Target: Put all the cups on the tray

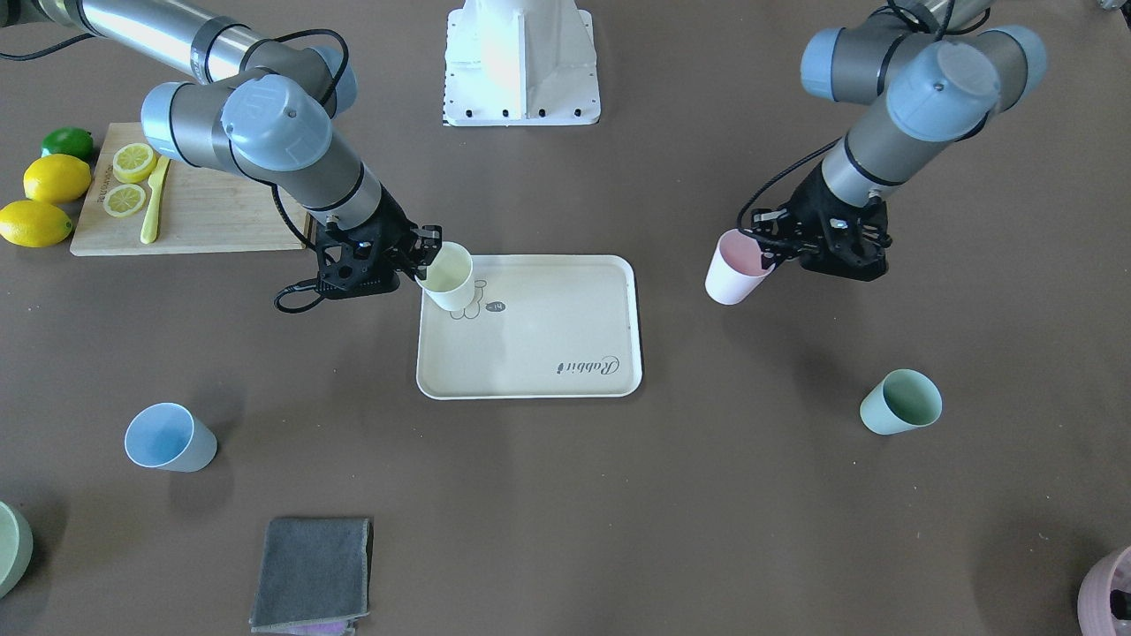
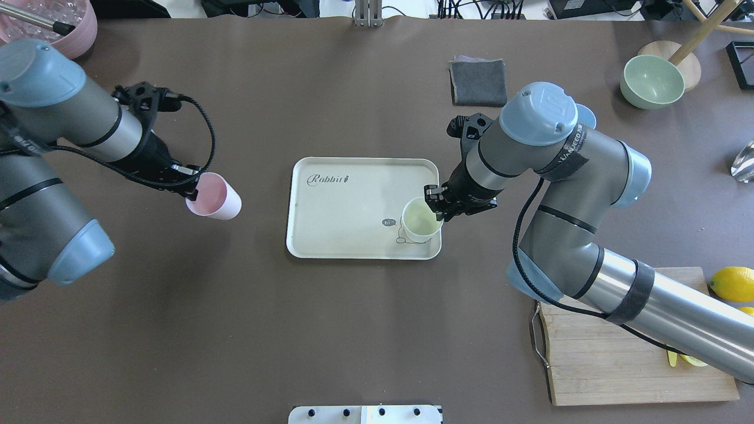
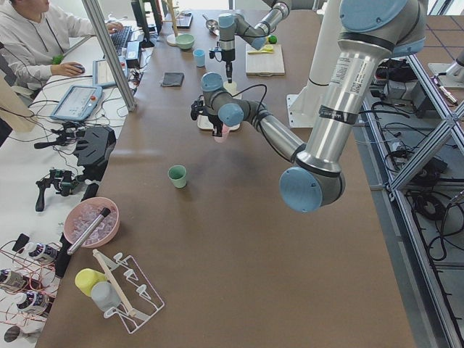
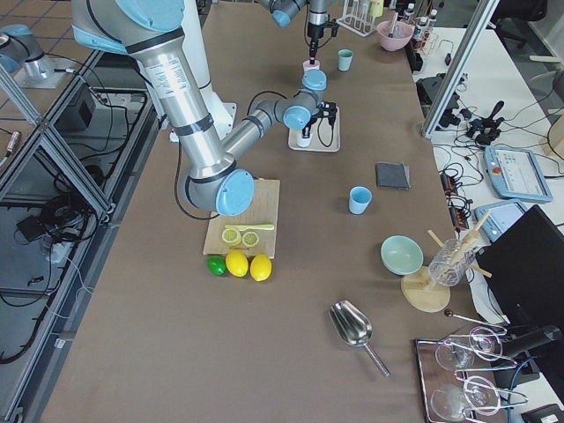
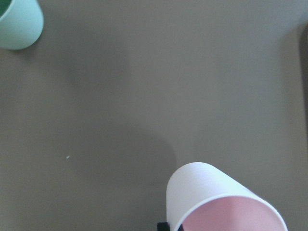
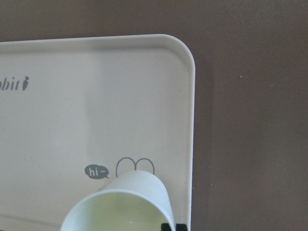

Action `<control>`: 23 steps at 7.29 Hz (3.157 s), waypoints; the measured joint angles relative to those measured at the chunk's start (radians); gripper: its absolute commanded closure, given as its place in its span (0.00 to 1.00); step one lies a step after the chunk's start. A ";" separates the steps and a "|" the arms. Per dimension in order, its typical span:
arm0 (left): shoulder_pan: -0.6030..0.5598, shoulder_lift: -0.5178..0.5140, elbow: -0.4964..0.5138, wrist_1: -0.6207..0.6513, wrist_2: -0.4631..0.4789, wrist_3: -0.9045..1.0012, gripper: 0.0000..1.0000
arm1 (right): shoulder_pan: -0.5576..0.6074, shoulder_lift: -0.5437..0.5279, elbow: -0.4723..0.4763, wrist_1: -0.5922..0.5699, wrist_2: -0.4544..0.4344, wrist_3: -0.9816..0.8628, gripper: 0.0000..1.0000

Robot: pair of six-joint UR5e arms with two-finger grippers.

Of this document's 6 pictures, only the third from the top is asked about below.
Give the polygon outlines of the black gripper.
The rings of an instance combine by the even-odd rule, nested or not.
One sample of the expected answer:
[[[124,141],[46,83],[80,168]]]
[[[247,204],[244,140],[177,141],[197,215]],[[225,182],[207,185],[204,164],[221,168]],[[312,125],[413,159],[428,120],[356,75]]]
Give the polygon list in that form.
[[[223,136],[223,122],[217,115],[208,115],[209,122],[213,124],[212,136],[222,137]]]
[[[233,81],[233,63],[232,61],[236,58],[236,50],[221,50],[221,58],[222,61],[225,62],[225,71],[228,83],[232,83]]]

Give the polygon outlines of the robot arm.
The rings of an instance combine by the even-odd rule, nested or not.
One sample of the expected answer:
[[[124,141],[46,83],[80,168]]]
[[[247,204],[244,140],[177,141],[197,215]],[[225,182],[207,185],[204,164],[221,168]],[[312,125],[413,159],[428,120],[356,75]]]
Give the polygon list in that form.
[[[425,1],[330,1],[323,15],[314,66],[323,69],[318,116],[308,141],[294,135],[259,101],[236,99],[225,89],[232,75],[202,76],[203,100],[191,108],[204,113],[215,136],[223,126],[248,122],[291,163],[279,181],[285,203],[312,212],[344,192],[339,165],[365,93],[381,61],[423,48]]]
[[[233,61],[236,58],[235,39],[238,36],[252,48],[259,50],[267,37],[276,29],[279,22],[285,20],[291,10],[316,9],[317,1],[281,0],[265,1],[270,7],[269,12],[255,25],[250,24],[242,14],[224,13],[218,16],[219,39],[217,49],[221,61],[225,63],[227,81],[233,81]]]

